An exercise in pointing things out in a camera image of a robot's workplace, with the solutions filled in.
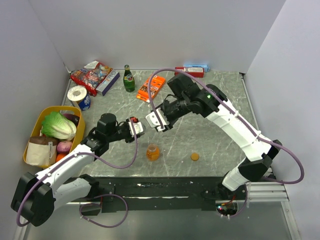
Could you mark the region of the orange juice bottle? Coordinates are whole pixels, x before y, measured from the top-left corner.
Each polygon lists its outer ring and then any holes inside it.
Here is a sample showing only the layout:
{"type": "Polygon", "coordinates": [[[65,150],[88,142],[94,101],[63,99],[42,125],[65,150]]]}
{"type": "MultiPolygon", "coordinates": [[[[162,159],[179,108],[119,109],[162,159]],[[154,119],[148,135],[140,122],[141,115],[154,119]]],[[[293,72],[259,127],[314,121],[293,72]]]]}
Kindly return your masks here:
{"type": "Polygon", "coordinates": [[[160,156],[160,149],[155,144],[149,144],[146,150],[146,157],[150,161],[156,161],[160,156]]]}

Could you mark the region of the orange bottle cap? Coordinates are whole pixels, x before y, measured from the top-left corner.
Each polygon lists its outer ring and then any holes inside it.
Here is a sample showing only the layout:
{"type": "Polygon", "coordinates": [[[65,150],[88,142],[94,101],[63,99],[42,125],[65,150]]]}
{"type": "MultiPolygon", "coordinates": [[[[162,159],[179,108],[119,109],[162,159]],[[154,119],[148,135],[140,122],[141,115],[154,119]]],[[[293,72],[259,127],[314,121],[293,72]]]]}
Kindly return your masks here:
{"type": "Polygon", "coordinates": [[[198,153],[192,153],[192,154],[190,155],[190,158],[191,158],[192,161],[198,161],[199,158],[200,158],[200,156],[199,156],[198,153]]]}

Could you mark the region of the clear plastic bottle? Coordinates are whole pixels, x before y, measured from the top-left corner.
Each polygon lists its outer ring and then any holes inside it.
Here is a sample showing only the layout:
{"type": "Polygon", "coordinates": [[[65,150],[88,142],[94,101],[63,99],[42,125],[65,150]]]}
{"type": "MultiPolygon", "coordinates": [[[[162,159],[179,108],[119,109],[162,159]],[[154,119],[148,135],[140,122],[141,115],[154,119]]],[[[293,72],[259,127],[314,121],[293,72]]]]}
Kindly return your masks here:
{"type": "Polygon", "coordinates": [[[140,128],[139,133],[140,133],[141,135],[143,135],[143,134],[146,133],[147,127],[146,127],[142,122],[139,123],[139,128],[140,128]]]}

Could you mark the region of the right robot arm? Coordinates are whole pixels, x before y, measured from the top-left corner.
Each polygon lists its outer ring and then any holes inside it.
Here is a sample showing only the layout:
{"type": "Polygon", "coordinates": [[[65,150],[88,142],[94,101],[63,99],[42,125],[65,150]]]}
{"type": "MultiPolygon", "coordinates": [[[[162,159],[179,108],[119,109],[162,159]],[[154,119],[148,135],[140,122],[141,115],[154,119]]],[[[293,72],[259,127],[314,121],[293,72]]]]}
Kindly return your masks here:
{"type": "Polygon", "coordinates": [[[240,121],[241,115],[215,85],[208,84],[207,88],[217,97],[211,96],[204,88],[200,89],[191,78],[181,73],[167,84],[175,100],[164,100],[159,105],[166,131],[172,129],[179,118],[189,113],[200,114],[222,129],[245,154],[245,158],[224,176],[218,187],[219,195],[228,200],[241,185],[259,181],[279,153],[281,142],[266,137],[259,140],[261,134],[248,121],[240,121]]]}

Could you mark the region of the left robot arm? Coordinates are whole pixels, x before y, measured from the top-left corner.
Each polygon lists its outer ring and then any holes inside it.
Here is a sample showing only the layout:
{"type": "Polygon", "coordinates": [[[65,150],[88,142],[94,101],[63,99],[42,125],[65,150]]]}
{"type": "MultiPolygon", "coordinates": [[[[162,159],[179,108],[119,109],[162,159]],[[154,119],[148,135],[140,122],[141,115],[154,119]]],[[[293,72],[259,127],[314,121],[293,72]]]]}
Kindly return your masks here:
{"type": "Polygon", "coordinates": [[[45,170],[36,174],[27,172],[20,177],[10,205],[17,213],[17,225],[38,227],[49,219],[54,210],[68,202],[80,198],[95,200],[99,188],[92,177],[81,176],[73,182],[66,181],[95,160],[116,168],[101,157],[110,143],[121,140],[136,143],[143,133],[144,126],[136,117],[119,123],[114,114],[104,113],[96,127],[67,156],[45,170]]]}

